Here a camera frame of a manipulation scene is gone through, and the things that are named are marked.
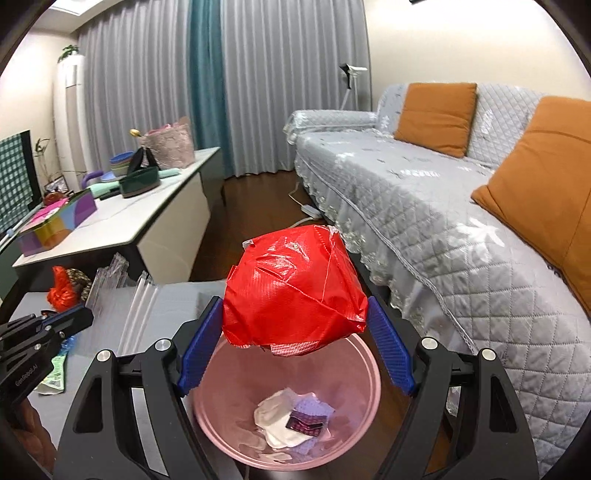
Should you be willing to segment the left hand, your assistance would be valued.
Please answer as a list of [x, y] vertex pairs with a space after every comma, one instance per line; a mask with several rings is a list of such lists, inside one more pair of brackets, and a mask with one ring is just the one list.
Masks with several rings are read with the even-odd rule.
[[25, 399], [19, 406], [23, 427], [13, 433], [25, 450], [47, 471], [53, 472], [57, 451], [37, 410]]

